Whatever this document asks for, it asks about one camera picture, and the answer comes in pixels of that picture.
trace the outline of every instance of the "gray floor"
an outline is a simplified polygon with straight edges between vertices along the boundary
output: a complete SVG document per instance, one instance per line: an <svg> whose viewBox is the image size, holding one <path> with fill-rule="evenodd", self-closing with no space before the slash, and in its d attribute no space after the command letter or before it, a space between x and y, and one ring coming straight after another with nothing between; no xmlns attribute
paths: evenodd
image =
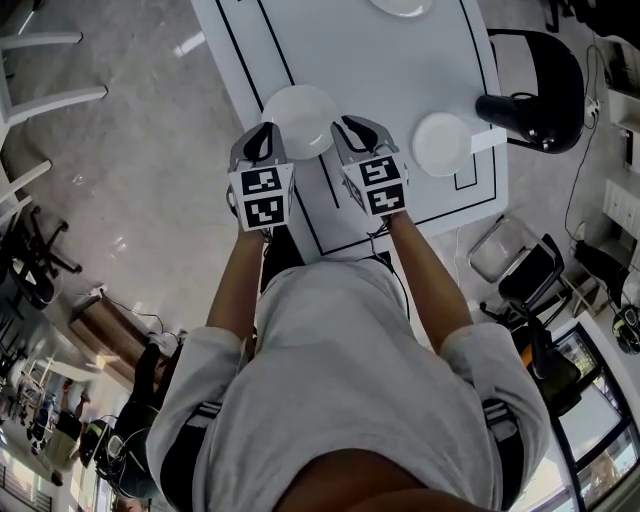
<svg viewBox="0 0 640 512"><path fill-rule="evenodd" d="M480 4L489 27L544 30L536 0ZM4 31L20 21L16 16ZM73 87L104 83L109 88L100 102L13 128L5 143L13 175L43 158L53 162L28 191L52 220L63 217L71 225L61 247L84 273L65 276L64 296L73 301L77 293L106 282L114 298L159 314L171 328L201 324L235 237L224 190L229 149L240 127L206 44L177 56L175 48L199 32L189 0L108 0L90 6L47 0L28 26L42 30L81 30L85 37L71 47L12 52L6 67L15 73L14 102ZM560 37L584 67L591 32L568 20ZM530 62L517 46L497 43L505 91L535 92ZM606 118L569 215L572 229L587 221L591 239L607 229L600 214L606 176L623 164L622 140ZM565 208L589 134L559 156L509 149L509 210L540 235L550 233L565 253ZM470 301L483 299L489 287L467 267L465 255L494 220L459 233L457 263ZM455 273L456 232L433 244Z"/></svg>

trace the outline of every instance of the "white plate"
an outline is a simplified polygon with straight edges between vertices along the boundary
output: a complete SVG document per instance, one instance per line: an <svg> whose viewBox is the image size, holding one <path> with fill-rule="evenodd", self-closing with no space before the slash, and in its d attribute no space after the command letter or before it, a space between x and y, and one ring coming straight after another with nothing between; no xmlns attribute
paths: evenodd
<svg viewBox="0 0 640 512"><path fill-rule="evenodd" d="M275 93L262 113L262 122L280 128L287 156L294 160L315 158L333 144L331 123L340 118L334 101L311 85L295 85Z"/></svg>
<svg viewBox="0 0 640 512"><path fill-rule="evenodd" d="M371 0L371 2L384 12L402 18L422 16L433 5L433 0Z"/></svg>
<svg viewBox="0 0 640 512"><path fill-rule="evenodd" d="M453 114L431 114L413 136L413 156L431 176L452 176L471 157L471 132Z"/></svg>

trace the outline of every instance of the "wire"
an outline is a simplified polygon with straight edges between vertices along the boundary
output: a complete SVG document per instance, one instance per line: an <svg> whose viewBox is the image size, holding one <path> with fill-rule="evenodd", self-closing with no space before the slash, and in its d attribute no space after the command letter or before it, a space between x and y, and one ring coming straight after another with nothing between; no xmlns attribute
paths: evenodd
<svg viewBox="0 0 640 512"><path fill-rule="evenodd" d="M386 232L389 231L389 223L391 222L391 216L388 216L385 221L383 222L382 226L380 226L380 228L378 229L378 231L376 231L375 233L367 233L367 235L369 235L369 243L371 243L371 252L373 253L373 258L382 263L385 267L387 267L387 269L389 269L389 272L391 272L396 279L398 280L398 282L400 283L400 287L402 288L402 293L404 294L404 302L405 302L405 306L407 308L407 320L409 320L409 322L411 321L411 307L409 305L409 294L407 294L407 289L404 287L404 283L402 282L402 279L400 279L400 276L398 275L398 273L396 272L396 270L393 268L393 265L391 265L390 263L386 262L384 259L382 259L378 253L376 252L376 248L375 245L373 243L374 239L382 236L383 234L385 234Z"/></svg>
<svg viewBox="0 0 640 512"><path fill-rule="evenodd" d="M600 120L600 114L596 113L595 122L594 122L594 126L593 126L593 131L591 132L591 136L589 137L589 142L587 143L587 149L584 152L584 156L582 157L582 161L580 162L580 165L578 166L578 171L576 172L576 177L573 180L573 186L571 187L571 195L569 196L569 202L567 203L567 209L566 209L566 211L564 213L564 230L567 232L567 234L569 235L571 240L573 240L574 242L578 242L578 240L576 240L576 238L569 231L569 228L567 226L567 222L568 222L568 219L569 219L569 210L571 209L571 201L573 200L573 194L576 191L576 184L578 183L578 178L580 177L580 171L582 170L582 166L584 165L585 161L587 160L587 155L589 154L589 148L591 147L591 141L593 140L593 136L596 134L596 128L598 127L598 121L599 120Z"/></svg>
<svg viewBox="0 0 640 512"><path fill-rule="evenodd" d="M158 315L156 315L154 313L142 313L140 311L136 311L135 309L128 308L124 304L120 304L119 302L116 302L115 300L113 300L106 293L103 293L102 296L105 299L107 299L109 302L114 303L116 306L120 306L122 309L124 309L126 311L129 311L130 313L133 313L134 315L156 318L158 320L158 322L160 323L160 329L162 330L162 332L160 334L171 334L171 336L173 336L176 339L176 342L178 343L178 345L180 345L180 338L178 338L178 335L173 333L173 332L171 332L171 331L167 331L164 328L164 324L162 323L162 320L160 320L160 317Z"/></svg>
<svg viewBox="0 0 640 512"><path fill-rule="evenodd" d="M591 83L591 59L590 59L590 55L591 55L591 50L595 50L595 55L596 55L596 69L595 69L595 73L594 73L594 80L593 80L593 99L591 99L589 97L589 84ZM587 98L591 101L592 104L597 104L599 101L598 98L598 75L599 75L599 68L598 65L600 63L600 60L602 60L602 66L605 69L607 69L607 61L604 58L604 55L602 54L602 51L600 50L600 48L598 48L598 46L596 45L595 42L595 36L593 36L593 44L589 45L589 47L587 48L587 81L584 87L584 101L587 101ZM595 123L592 126L589 126L586 122L583 122L583 125L585 128L589 129L589 130L593 130L595 129Z"/></svg>
<svg viewBox="0 0 640 512"><path fill-rule="evenodd" d="M124 304L120 304L119 302L113 300L111 297L109 297L106 293L103 293L102 296L107 299L109 302L113 302L116 306L120 306L122 309L125 309L127 311L129 311L130 313L133 313L134 315L138 315L138 316L148 316L148 317L153 317L156 318L158 320L158 322L160 323L160 329L162 329L162 333L164 334L165 331L164 330L164 324L162 323L162 320L160 320L160 317L158 315L155 315L153 313L142 313L140 311L136 311L135 309L131 309L128 308L127 306L125 306Z"/></svg>

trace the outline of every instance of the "cable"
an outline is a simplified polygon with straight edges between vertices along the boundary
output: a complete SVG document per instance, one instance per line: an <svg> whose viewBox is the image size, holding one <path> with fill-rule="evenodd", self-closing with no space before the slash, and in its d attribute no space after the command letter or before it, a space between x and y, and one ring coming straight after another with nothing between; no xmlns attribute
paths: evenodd
<svg viewBox="0 0 640 512"><path fill-rule="evenodd" d="M158 315L156 315L154 313L142 313L140 311L136 311L135 309L128 308L124 304L120 304L119 302L116 302L115 300L113 300L106 293L103 293L102 296L105 299L107 299L109 302L112 302L116 306L120 306L122 309L124 309L126 311L129 311L130 313L133 313L134 315L156 318L158 320L158 322L160 323L160 329L162 330L162 332L160 334L171 334L171 336L173 336L176 339L176 342L178 343L178 345L180 345L180 338L178 338L178 335L173 333L173 332L171 332L171 331L165 330L164 324L162 323L162 320L160 320L160 317Z"/></svg>
<svg viewBox="0 0 640 512"><path fill-rule="evenodd" d="M373 258L382 263L385 267L387 267L387 269L389 270L389 272L391 272L396 279L398 280L398 282L400 283L400 287L402 288L402 293L404 294L404 302L407 308L407 320L409 320L409 322L411 322L411 307L409 305L409 294L407 294L407 290L404 287L404 283L402 282L402 279L400 279L400 276L398 275L398 273L396 272L396 270L393 268L393 265L391 265L390 263L387 263L386 261L384 261L376 252L376 248L375 245L373 243L374 239L385 234L385 232L389 231L389 223L391 222L391 216L388 216L382 226L380 226L380 228L378 229L378 231L376 231L375 233L367 233L367 235L369 235L369 243L371 243L371 252L373 253Z"/></svg>
<svg viewBox="0 0 640 512"><path fill-rule="evenodd" d="M571 187L571 195L569 196L569 202L567 203L567 210L564 213L564 230L567 232L567 234L569 235L571 240L573 240L574 242L578 242L578 240L576 240L576 238L569 231L569 228L567 226L567 221L569 219L569 210L571 209L571 201L573 200L573 194L576 191L576 184L578 183L578 178L580 177L580 171L582 170L582 166L584 165L585 161L587 160L587 155L589 154L589 148L591 147L591 141L593 140L593 136L596 134L596 128L598 127L598 121L599 120L600 120L600 114L596 113L595 122L594 122L594 126L593 126L593 131L591 132L591 136L589 137L589 142L587 143L587 149L584 152L584 156L582 157L582 161L580 162L580 165L578 166L578 171L576 172L576 177L573 180L573 187Z"/></svg>
<svg viewBox="0 0 640 512"><path fill-rule="evenodd" d="M125 306L124 304L120 304L119 302L113 300L111 297L109 297L106 293L103 293L102 296L107 299L109 302L113 302L116 306L120 306L122 309L125 309L127 311L129 311L130 313L133 313L134 315L138 315L138 316L148 316L148 317L153 317L156 318L158 320L158 322L160 323L160 329L162 329L162 333L164 334L165 331L164 330L164 324L162 323L162 320L160 320L160 317L158 315L155 315L153 313L142 313L140 311L136 311L135 309L131 309L128 308L127 306Z"/></svg>

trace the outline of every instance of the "desk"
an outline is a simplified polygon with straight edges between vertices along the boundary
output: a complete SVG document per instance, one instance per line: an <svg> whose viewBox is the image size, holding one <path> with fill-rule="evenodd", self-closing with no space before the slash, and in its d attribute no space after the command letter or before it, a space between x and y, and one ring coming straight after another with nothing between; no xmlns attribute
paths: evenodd
<svg viewBox="0 0 640 512"><path fill-rule="evenodd" d="M484 93L500 94L489 38L476 0L435 0L403 19L369 0L192 0L245 129L278 90L311 84L345 114L386 126L409 167L409 211L425 236L496 214L507 206L507 151L475 155L456 176L432 178L413 160L413 132L427 114L447 111L472 133L489 129L475 114ZM305 261L371 255L367 219L347 194L335 148L296 162L289 230ZM390 248L388 237L376 250Z"/></svg>

